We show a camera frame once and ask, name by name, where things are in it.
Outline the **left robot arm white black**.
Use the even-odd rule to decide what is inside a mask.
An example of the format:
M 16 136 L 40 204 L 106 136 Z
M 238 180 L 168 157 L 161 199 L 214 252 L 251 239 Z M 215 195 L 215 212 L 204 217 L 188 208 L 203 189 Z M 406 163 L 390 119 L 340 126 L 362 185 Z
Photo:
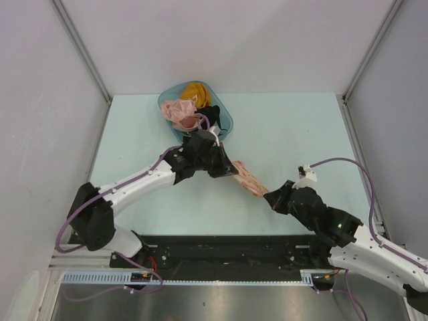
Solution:
M 153 165 L 121 181 L 103 187 L 83 184 L 66 225 L 77 233 L 81 247 L 120 253 L 138 268 L 148 259 L 146 244 L 137 233 L 115 224 L 115 217 L 148 194 L 190 179 L 197 171 L 205 171 L 213 179 L 239 172 L 211 130 L 196 131 L 182 145 L 166 149 Z

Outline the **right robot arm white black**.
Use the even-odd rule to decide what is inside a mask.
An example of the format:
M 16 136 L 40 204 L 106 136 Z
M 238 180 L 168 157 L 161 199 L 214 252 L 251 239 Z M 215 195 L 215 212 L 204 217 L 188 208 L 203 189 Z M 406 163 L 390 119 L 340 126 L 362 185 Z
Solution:
M 313 231 L 321 245 L 308 252 L 315 268 L 328 264 L 376 281 L 406 298 L 408 305 L 427 313 L 427 259 L 371 233 L 357 217 L 329 207 L 310 187 L 294 188 L 286 181 L 264 199 L 272 210 L 292 215 Z

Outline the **floral mesh laundry bag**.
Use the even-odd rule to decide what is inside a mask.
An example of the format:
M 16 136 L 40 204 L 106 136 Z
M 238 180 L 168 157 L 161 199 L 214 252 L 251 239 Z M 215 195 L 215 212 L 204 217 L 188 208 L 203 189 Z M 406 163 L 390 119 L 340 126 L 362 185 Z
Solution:
M 258 198 L 263 198 L 265 194 L 269 193 L 268 188 L 250 173 L 242 161 L 235 160 L 232 163 L 238 171 L 236 175 L 233 175 L 233 178 L 242 188 Z

